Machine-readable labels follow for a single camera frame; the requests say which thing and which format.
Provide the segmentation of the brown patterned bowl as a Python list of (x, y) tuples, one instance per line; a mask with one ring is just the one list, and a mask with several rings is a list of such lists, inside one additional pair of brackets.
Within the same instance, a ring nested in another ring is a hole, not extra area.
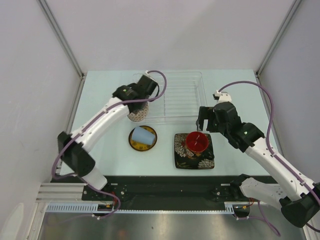
[(127, 117), (132, 121), (132, 122), (141, 122), (143, 121), (149, 112), (149, 104), (145, 102), (143, 104), (143, 108), (136, 110), (130, 114), (127, 115)]

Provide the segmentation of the red lacquer cup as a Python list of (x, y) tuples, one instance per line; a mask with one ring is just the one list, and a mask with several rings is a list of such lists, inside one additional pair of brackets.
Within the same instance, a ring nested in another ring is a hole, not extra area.
[(205, 134), (199, 131), (193, 131), (187, 134), (185, 145), (192, 153), (200, 154), (208, 148), (209, 140)]

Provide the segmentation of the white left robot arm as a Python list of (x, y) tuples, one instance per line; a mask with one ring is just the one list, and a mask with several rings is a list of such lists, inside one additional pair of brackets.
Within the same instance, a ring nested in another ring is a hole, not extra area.
[(72, 170), (72, 175), (92, 186), (98, 199), (107, 199), (111, 188), (107, 185), (107, 178), (96, 167), (90, 151), (106, 131), (123, 118), (128, 117), (133, 122), (144, 120), (149, 110), (148, 103), (160, 98), (164, 92), (150, 71), (143, 74), (138, 82), (118, 87), (108, 103), (87, 123), (72, 133), (63, 131), (58, 135), (59, 154), (56, 160), (64, 162)]

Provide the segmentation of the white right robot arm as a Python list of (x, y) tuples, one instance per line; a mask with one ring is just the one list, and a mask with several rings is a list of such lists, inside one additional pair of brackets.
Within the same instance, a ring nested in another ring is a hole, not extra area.
[(264, 133), (253, 123), (243, 122), (236, 107), (229, 101), (213, 107), (201, 106), (196, 120), (197, 130), (220, 133), (235, 149), (259, 163), (279, 184), (279, 187), (259, 182), (242, 174), (230, 188), (231, 196), (242, 201), (245, 197), (261, 200), (281, 211), (294, 226), (302, 228), (320, 210), (320, 185), (303, 175), (281, 154), (267, 145)]

